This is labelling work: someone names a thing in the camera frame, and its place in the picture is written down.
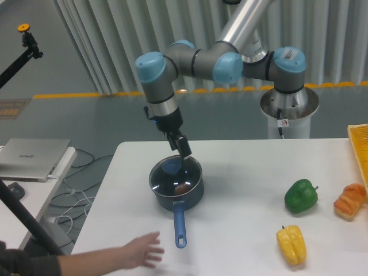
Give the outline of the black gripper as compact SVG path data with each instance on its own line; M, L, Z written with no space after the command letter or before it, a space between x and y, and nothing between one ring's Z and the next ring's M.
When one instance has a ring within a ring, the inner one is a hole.
M148 120L153 120L156 127L161 132L167 134L167 140L170 144L171 150L174 151L178 149L181 157L188 158L191 155L191 149L186 136L180 136L177 140L176 135L180 135L180 127L183 124L183 119L181 116L181 111L179 108L170 114L165 116L149 116L149 107L144 107L144 112Z

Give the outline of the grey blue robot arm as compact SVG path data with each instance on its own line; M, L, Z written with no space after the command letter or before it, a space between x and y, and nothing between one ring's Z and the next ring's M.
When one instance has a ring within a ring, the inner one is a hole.
M237 1L237 8L211 49L198 49L186 40L171 44L165 53L149 52L135 62L139 81L154 120L170 147L187 159L191 155L172 82L180 75L233 84L241 77L274 84L270 114L294 120L306 112L308 95L304 73L305 56L297 48L269 52L262 47L256 27L270 1Z

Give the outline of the person's forearm dark sleeve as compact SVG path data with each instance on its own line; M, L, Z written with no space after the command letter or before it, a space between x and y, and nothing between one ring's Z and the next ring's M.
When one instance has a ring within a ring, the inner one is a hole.
M1 275L106 275L124 269L117 248L69 256L30 257L1 242Z

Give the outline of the person's hand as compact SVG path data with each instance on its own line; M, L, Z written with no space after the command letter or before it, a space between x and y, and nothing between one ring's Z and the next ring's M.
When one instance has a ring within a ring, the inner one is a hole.
M120 248L122 269L135 269L140 266L155 268L163 260L164 249L160 245L160 232L139 236Z

